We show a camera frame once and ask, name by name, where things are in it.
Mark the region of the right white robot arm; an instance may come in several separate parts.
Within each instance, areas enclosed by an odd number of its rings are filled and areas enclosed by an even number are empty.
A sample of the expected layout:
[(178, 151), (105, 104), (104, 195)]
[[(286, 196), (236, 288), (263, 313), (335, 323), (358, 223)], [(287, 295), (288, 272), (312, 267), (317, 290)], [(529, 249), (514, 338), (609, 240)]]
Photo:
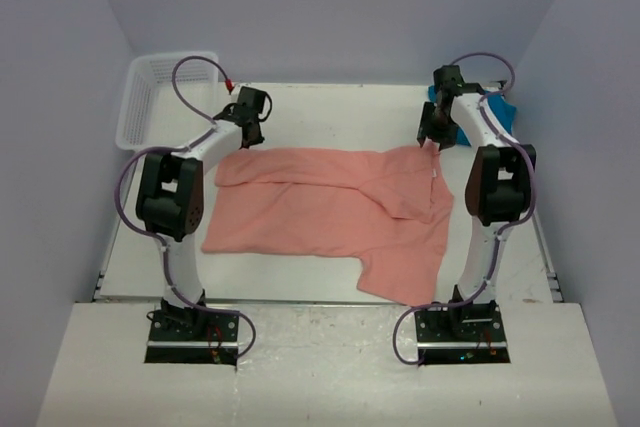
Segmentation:
[(436, 99), (423, 107), (418, 140), (446, 149), (465, 134), (474, 150), (464, 192), (472, 234), (451, 299), (416, 312), (416, 326), (426, 342), (503, 341), (491, 332), (499, 325), (495, 280), (510, 233), (534, 211), (536, 151), (507, 132), (490, 109), (492, 93), (466, 82), (459, 66), (436, 69), (433, 81)]

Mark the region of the pink t shirt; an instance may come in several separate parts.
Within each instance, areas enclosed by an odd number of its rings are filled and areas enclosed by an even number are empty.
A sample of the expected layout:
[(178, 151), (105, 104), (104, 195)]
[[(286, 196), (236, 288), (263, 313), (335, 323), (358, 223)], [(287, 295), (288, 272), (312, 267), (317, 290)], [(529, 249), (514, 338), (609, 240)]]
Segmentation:
[(454, 204), (433, 143), (243, 149), (214, 183), (203, 252), (357, 258), (358, 290), (407, 306), (433, 300)]

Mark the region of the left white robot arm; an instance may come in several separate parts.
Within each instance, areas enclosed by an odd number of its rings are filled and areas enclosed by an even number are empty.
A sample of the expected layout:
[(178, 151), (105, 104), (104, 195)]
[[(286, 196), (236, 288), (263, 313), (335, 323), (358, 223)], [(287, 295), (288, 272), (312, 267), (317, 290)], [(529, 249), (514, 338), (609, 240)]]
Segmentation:
[(226, 344), (237, 339), (239, 322), (247, 317), (206, 305), (195, 233), (205, 214), (205, 175), (229, 155), (264, 141), (261, 126), (272, 107), (267, 92), (243, 86), (203, 134), (180, 146), (145, 152), (135, 213), (143, 233), (159, 243), (165, 285), (160, 308), (152, 314), (152, 342)]

